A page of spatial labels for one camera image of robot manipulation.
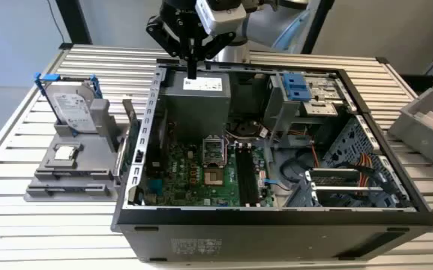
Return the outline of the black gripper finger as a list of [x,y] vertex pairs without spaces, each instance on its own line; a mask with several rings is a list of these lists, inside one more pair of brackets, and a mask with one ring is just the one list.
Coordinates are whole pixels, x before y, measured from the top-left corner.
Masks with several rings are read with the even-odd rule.
[[230,44],[236,38],[236,33],[229,32],[214,36],[214,38],[202,45],[202,39],[197,38],[194,40],[194,45],[192,49],[192,78],[197,78],[197,64],[198,61],[205,59],[212,59],[220,51]]
[[193,57],[190,54],[189,39],[181,36],[180,40],[176,40],[164,28],[164,21],[160,16],[152,16],[149,18],[146,23],[146,32],[172,57],[178,57],[186,61],[188,79],[192,79]]

